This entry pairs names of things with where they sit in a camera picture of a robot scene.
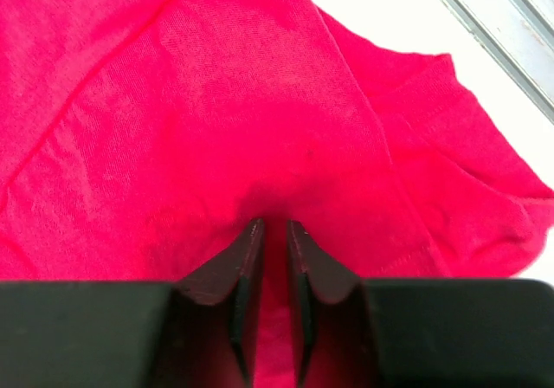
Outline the aluminium table edge rail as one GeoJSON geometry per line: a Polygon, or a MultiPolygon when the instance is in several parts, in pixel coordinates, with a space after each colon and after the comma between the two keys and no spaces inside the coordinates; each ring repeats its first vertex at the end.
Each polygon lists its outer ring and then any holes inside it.
{"type": "Polygon", "coordinates": [[[553,0],[441,0],[553,120],[553,0]]]}

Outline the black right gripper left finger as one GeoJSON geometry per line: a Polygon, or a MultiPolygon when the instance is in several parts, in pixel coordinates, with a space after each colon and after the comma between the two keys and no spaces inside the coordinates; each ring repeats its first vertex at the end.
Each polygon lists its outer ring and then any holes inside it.
{"type": "Polygon", "coordinates": [[[2,386],[251,386],[264,235],[176,282],[3,282],[2,386]]]}

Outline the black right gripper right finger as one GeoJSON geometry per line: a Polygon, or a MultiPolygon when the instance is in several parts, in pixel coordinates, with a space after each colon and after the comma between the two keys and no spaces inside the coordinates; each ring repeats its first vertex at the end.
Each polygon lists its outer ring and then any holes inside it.
{"type": "Polygon", "coordinates": [[[553,289],[363,278],[287,226],[299,387],[550,387],[553,289]]]}

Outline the crimson red t-shirt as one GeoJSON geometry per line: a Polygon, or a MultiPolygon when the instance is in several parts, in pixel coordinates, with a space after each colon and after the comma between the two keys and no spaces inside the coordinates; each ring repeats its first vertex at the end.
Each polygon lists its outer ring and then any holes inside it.
{"type": "Polygon", "coordinates": [[[267,225],[254,383],[290,387],[285,230],[365,276],[507,277],[553,192],[448,55],[311,0],[1,0],[1,276],[179,280],[267,225]]]}

